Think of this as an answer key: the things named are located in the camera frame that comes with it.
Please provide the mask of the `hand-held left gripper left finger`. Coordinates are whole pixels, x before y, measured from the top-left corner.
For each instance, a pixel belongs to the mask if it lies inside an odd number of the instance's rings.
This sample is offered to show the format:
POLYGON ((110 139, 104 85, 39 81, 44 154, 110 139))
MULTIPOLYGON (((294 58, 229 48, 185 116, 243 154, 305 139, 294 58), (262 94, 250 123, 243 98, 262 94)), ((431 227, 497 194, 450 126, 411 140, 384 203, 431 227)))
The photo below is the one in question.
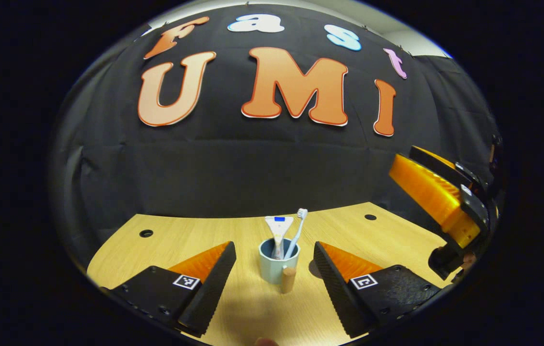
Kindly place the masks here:
POLYGON ((110 297, 167 329, 201 337, 208 330, 236 260, 227 241, 169 269, 148 266, 114 288, 110 297))

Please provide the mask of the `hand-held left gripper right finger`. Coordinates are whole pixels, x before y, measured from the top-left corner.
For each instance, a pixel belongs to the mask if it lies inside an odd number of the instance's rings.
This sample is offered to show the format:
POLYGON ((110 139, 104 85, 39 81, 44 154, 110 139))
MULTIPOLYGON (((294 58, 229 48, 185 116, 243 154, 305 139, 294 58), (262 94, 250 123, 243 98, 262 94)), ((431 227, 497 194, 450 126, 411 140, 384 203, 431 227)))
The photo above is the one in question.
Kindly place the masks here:
POLYGON ((383 268, 322 241, 316 241, 313 259, 352 339, 395 328, 441 291, 403 265, 383 268))

